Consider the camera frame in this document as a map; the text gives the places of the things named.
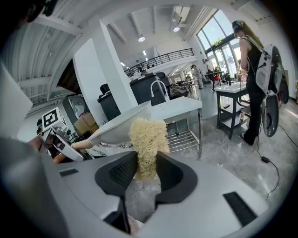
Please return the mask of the large glass window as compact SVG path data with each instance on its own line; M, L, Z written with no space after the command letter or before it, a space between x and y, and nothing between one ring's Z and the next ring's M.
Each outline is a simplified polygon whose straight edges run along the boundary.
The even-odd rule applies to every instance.
M217 10L196 36L214 69L232 75L240 72L239 40L234 37L231 23L223 11Z

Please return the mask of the large white bowl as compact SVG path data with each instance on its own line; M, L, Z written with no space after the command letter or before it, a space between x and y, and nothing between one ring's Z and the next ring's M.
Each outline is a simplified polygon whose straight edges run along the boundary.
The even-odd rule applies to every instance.
M97 129L89 138L72 144L76 150L90 149L97 143L117 145L129 141L129 130L137 118L151 118L150 101L135 106Z

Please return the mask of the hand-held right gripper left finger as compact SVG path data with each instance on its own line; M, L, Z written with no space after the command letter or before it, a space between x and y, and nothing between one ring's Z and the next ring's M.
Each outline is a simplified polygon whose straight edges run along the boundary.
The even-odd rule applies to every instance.
M70 238L130 238L125 192L136 172L135 152L54 167L54 194Z

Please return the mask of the beige fibrous scrubber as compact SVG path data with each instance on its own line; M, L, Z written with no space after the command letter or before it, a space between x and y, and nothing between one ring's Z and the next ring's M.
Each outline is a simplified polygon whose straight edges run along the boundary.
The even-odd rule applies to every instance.
M137 153L136 178L156 178L157 152L169 152L167 125L163 120L137 118L129 131L130 142Z

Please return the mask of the black balcony railing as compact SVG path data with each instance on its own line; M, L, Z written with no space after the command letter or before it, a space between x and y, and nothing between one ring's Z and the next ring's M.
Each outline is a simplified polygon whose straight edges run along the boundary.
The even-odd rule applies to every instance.
M156 56L145 62L137 63L135 66L126 69L124 72L128 77L132 77L134 73L141 73L143 70L151 69L153 67L169 63L174 60L183 59L191 56L194 56L192 48L178 50Z

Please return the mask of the white and black backpack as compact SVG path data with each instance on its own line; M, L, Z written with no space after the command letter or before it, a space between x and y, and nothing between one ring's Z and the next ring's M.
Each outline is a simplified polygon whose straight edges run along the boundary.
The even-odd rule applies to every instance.
M265 135L275 135L279 124L279 108L287 104L289 90L281 55L276 46L264 47L256 72L256 84L264 92L262 101L262 123Z

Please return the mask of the white arched faucet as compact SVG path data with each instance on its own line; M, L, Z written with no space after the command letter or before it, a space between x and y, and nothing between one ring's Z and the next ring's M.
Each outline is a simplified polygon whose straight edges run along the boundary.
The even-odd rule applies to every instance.
M158 83L159 85L160 85L160 84L163 85L164 90L165 90L165 95L164 95L165 102L169 102L170 99L169 99L169 94L168 94L166 85L165 85L161 80L155 80L155 81L152 82L152 84L151 84L151 86L150 86L151 97L154 97L154 93L153 93L153 85L154 85L155 83Z

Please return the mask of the steel sink stand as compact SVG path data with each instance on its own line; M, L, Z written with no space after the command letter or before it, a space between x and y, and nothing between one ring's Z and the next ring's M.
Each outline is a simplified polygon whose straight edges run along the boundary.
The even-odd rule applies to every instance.
M197 157L200 159L203 153L203 123L202 109L195 109L198 122L194 125L194 129L190 125L189 117L191 112L179 115L177 120L173 120L169 124L168 133L169 151L181 152L188 149L196 148Z

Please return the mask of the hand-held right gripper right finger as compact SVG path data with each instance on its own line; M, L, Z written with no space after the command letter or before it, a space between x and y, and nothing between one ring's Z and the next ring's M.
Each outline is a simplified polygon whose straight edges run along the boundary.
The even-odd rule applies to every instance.
M239 233L268 208L241 179L219 166L159 152L161 192L137 238L222 238Z

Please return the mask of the cardboard box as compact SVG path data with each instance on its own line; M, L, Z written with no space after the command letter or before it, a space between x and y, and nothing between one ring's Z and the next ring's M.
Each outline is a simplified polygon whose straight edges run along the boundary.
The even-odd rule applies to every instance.
M93 134L96 130L99 129L95 119L92 114L89 112L83 116L81 116L75 123L74 127L76 132L81 136L86 132Z

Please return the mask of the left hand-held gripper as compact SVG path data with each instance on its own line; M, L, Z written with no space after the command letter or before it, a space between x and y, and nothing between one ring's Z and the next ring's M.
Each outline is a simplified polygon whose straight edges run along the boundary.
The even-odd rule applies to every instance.
M83 161L83 156L69 142L70 129L59 108L54 108L42 115L41 141L47 148L55 147L73 161Z

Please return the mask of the black metal stand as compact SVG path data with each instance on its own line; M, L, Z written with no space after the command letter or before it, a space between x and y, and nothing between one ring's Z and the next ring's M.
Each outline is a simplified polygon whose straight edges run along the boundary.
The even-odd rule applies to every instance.
M241 99L242 96L247 95L247 89L237 89L234 91L216 89L215 92L217 95L217 129L221 129L221 126L229 129L228 137L231 140L234 129L243 125L251 117L249 102ZM221 106L221 97L231 99L231 105L227 108Z

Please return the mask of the olive jacket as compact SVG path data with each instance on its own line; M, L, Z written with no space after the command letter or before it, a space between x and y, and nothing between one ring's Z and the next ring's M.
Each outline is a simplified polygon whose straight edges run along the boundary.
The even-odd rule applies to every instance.
M170 95L173 99L178 98L178 97L187 97L188 94L189 94L189 92L181 86L173 86L173 88L171 89L171 93L170 93Z

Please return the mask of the marble patterned counter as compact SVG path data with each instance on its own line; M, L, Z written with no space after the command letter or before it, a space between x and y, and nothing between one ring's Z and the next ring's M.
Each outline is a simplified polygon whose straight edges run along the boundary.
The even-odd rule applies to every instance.
M134 148L130 142L128 143L122 143L118 145L112 145L112 144L106 144L99 142L95 146L93 146L91 149L87 149L86 151L88 154L95 158L98 156L106 157L111 156L114 154L127 152L127 151L133 151Z

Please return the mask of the black storage cabinet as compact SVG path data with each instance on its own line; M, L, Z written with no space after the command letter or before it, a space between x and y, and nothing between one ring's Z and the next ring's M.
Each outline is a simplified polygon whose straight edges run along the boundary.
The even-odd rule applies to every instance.
M116 118L121 114L114 97L109 89L107 84L103 84L100 86L101 95L98 97L98 103L101 105L102 110L108 121Z

